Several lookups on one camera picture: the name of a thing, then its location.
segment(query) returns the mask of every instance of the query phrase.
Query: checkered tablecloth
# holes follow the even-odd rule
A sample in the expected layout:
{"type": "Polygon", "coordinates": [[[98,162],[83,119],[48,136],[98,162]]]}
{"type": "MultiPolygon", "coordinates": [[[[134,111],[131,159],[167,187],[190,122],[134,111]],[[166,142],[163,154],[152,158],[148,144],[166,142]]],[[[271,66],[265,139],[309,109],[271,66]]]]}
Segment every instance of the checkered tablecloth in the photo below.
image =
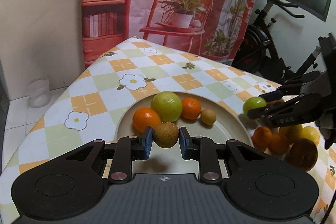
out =
{"type": "MultiPolygon", "coordinates": [[[[17,176],[94,139],[112,142],[125,110],[148,95],[166,90],[189,92],[217,102],[238,117],[245,100],[276,87],[278,84],[236,68],[130,38],[82,73],[16,150],[0,177],[2,222],[9,224],[19,216],[11,199],[11,185],[17,176]]],[[[323,145],[320,138],[319,159],[309,172],[320,187],[312,212],[316,220],[323,217],[336,180],[335,148],[325,151],[323,145]]],[[[335,222],[333,212],[329,223],[335,222]]]]}

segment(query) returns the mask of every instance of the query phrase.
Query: red chair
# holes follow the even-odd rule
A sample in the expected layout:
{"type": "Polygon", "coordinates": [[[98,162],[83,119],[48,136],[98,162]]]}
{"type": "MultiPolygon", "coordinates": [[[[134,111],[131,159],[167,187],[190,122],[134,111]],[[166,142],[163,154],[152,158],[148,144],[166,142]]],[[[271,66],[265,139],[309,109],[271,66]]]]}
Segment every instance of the red chair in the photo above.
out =
{"type": "Polygon", "coordinates": [[[184,30],[183,32],[178,31],[178,28],[177,30],[171,30],[165,26],[158,25],[158,23],[161,24],[161,23],[170,22],[170,17],[173,13],[173,11],[167,12],[169,7],[164,3],[160,3],[159,1],[165,1],[165,0],[154,0],[151,12],[149,14],[149,18],[147,21],[147,25],[146,27],[140,29],[140,32],[144,33],[143,39],[148,39],[148,35],[150,33],[164,35],[163,45],[165,46],[167,43],[168,36],[189,37],[189,49],[188,49],[188,52],[189,52],[192,47],[193,37],[195,35],[200,35],[201,41],[202,41],[202,35],[204,33],[204,26],[206,24],[206,20],[208,18],[209,12],[212,9],[213,0],[202,0],[205,11],[200,12],[199,14],[196,14],[194,17],[194,20],[199,20],[202,26],[198,28],[198,31],[191,30],[190,32],[188,32],[188,30],[184,30]]]}

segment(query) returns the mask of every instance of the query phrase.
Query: white wall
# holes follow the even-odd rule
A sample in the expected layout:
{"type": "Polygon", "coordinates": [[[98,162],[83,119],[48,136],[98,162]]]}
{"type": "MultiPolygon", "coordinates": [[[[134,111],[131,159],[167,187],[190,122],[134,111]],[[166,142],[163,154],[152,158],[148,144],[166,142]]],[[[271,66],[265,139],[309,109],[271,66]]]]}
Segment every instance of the white wall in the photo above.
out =
{"type": "MultiPolygon", "coordinates": [[[[257,15],[256,9],[262,10],[266,0],[256,0],[249,23],[252,24],[257,15]]],[[[331,0],[326,22],[313,16],[302,8],[289,8],[294,14],[304,14],[305,18],[293,18],[285,11],[274,5],[270,10],[266,22],[270,18],[276,19],[276,24],[270,27],[278,54],[287,66],[296,71],[318,45],[318,37],[327,37],[332,32],[336,36],[336,0],[331,0]]],[[[316,70],[325,71],[322,54],[317,58],[316,70]]]]}
{"type": "Polygon", "coordinates": [[[84,70],[81,0],[0,0],[0,60],[10,100],[40,77],[70,85],[84,70]]]}

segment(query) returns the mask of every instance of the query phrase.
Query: white floor tile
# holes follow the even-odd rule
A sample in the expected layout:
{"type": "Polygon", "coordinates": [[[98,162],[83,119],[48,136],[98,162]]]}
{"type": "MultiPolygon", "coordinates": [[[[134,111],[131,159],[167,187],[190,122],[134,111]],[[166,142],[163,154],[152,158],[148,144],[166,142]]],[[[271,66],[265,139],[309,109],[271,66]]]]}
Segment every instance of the white floor tile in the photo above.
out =
{"type": "Polygon", "coordinates": [[[29,131],[33,128],[33,126],[35,125],[36,123],[33,122],[33,123],[30,123],[26,126],[26,136],[27,134],[29,133],[29,131]]]}
{"type": "Polygon", "coordinates": [[[27,124],[28,100],[29,97],[27,96],[10,102],[5,129],[27,124]]]}
{"type": "Polygon", "coordinates": [[[31,124],[31,123],[37,122],[39,120],[39,118],[41,118],[47,112],[47,110],[51,107],[51,105],[58,99],[59,96],[62,95],[62,93],[65,90],[66,90],[66,88],[52,90],[51,91],[51,101],[45,107],[32,108],[32,107],[29,106],[28,111],[27,111],[26,124],[31,124]]]}
{"type": "Polygon", "coordinates": [[[26,137],[26,125],[5,130],[2,151],[2,169],[26,137]]]}

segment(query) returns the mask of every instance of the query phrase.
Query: beige round plate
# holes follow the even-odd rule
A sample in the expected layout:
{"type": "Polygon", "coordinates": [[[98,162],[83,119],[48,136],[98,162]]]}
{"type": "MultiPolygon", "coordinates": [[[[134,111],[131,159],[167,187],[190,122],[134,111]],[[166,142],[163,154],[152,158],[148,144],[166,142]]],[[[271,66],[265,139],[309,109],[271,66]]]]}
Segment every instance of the beige round plate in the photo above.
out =
{"type": "MultiPolygon", "coordinates": [[[[181,100],[188,97],[193,97],[199,100],[202,109],[210,108],[217,115],[217,120],[212,126],[206,126],[200,120],[188,121],[182,118],[177,120],[175,122],[176,125],[178,127],[185,126],[190,136],[202,135],[211,138],[215,143],[226,143],[226,140],[236,139],[248,145],[252,145],[251,138],[241,122],[223,107],[197,95],[183,92],[176,92],[176,94],[181,100]]],[[[150,107],[153,97],[154,95],[148,96],[130,106],[117,126],[115,140],[125,136],[140,134],[132,126],[133,114],[140,107],[150,107]]],[[[220,167],[223,177],[227,177],[223,160],[220,160],[220,167]]],[[[133,172],[151,174],[195,173],[198,175],[198,162],[195,160],[187,161],[182,159],[179,142],[169,149],[161,148],[153,142],[149,159],[134,161],[133,172]]]]}

